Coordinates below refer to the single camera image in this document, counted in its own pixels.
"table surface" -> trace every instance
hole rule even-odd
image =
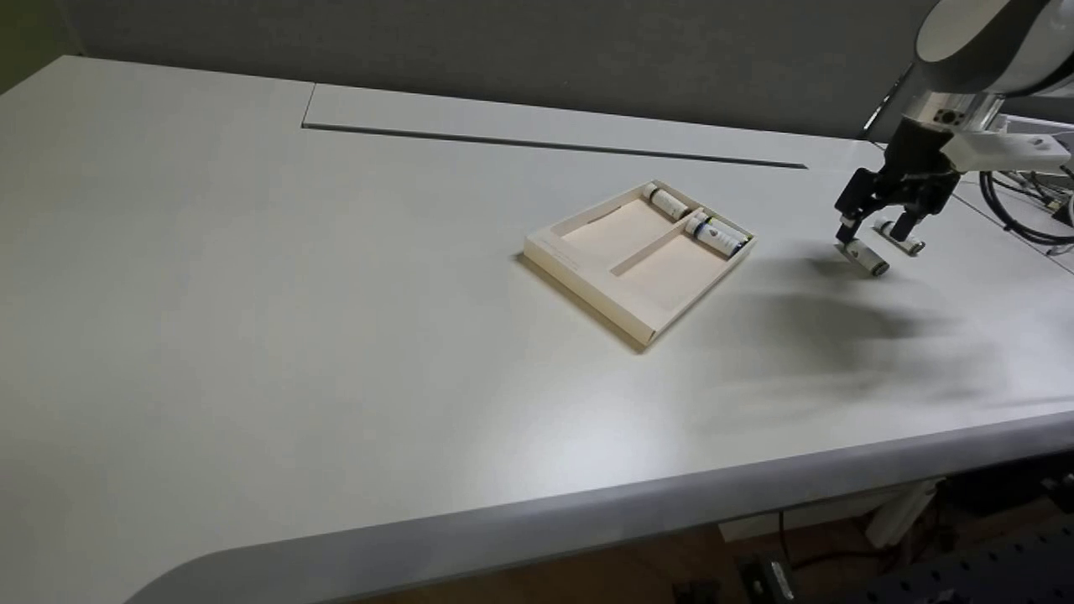
[[[808,488],[709,485],[746,514],[943,474],[946,461],[913,457],[932,439],[983,430],[1007,461],[1049,443],[1046,430],[1070,435],[1074,279],[966,206],[926,221],[922,259],[877,241],[888,279],[854,279],[831,251],[831,198],[877,161],[835,137],[49,63],[0,98],[0,602],[192,602],[263,543],[316,552],[309,538],[473,510],[480,533],[480,510],[533,499],[582,514],[584,494],[604,494],[627,514],[637,485],[873,462]],[[760,246],[634,353],[518,251],[526,233],[652,179]],[[553,554],[646,529],[514,538]],[[392,579],[280,554],[280,579],[309,566],[257,593],[340,599],[497,560],[453,548],[435,541],[435,564]],[[177,570],[201,583],[168,582]]]

